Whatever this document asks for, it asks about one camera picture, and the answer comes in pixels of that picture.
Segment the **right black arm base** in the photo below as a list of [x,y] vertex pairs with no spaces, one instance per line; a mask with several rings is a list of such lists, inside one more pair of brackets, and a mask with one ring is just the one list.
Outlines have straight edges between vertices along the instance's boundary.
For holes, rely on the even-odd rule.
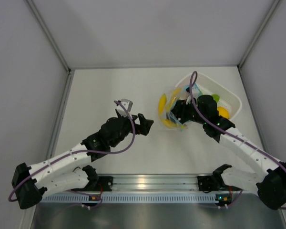
[[221,178],[210,176],[198,176],[198,188],[199,191],[209,193],[211,191],[225,190],[227,185],[225,185]]

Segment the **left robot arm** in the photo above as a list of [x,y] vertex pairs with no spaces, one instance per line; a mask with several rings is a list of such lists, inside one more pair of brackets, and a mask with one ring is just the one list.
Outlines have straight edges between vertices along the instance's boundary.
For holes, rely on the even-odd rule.
[[148,135],[154,121],[143,114],[109,118],[100,130],[74,148],[46,161],[16,166],[11,181],[20,209],[37,205],[43,198],[66,190],[87,191],[97,188],[99,177],[92,162],[111,154],[128,134]]

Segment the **clear zip top bag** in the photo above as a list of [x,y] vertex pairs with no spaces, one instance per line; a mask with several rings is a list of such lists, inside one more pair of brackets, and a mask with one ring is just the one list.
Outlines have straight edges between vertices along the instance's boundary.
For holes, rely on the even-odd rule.
[[158,116],[162,124],[171,130],[183,131],[190,122],[204,123],[193,106],[188,85],[170,88],[161,96]]

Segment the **yellow fake banana bunch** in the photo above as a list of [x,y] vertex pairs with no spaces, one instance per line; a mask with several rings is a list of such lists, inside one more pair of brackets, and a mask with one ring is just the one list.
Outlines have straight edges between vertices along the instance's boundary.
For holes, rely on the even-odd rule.
[[182,89],[177,87],[163,93],[158,102],[158,117],[162,124],[169,129],[181,128],[179,120],[172,113],[179,100]]

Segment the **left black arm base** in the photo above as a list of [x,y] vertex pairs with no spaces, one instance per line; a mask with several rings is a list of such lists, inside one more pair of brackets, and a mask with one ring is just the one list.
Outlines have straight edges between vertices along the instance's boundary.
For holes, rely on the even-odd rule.
[[112,176],[100,176],[98,180],[94,179],[89,181],[88,184],[84,187],[86,191],[104,191],[111,192],[113,185],[113,177]]

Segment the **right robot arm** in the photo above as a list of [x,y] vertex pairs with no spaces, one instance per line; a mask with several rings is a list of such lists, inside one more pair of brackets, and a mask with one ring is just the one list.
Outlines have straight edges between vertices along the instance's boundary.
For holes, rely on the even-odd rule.
[[257,195],[272,210],[286,210],[286,162],[274,158],[245,138],[229,120],[227,112],[218,108],[213,96],[181,99],[175,95],[167,112],[167,116],[178,124],[201,124],[210,138],[231,150],[252,169],[252,172],[245,172],[228,164],[218,167],[211,176],[217,189],[237,187]]

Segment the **yellow fake lemon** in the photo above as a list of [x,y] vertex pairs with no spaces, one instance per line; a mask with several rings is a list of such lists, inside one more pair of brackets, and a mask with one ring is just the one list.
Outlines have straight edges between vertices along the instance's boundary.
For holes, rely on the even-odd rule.
[[227,118],[227,119],[230,118],[230,115],[229,115],[228,110],[225,109],[224,107],[221,107],[221,106],[220,106],[220,107],[217,108],[217,110],[218,110],[218,114],[219,114],[220,116],[222,116],[222,117],[224,117],[224,118]]

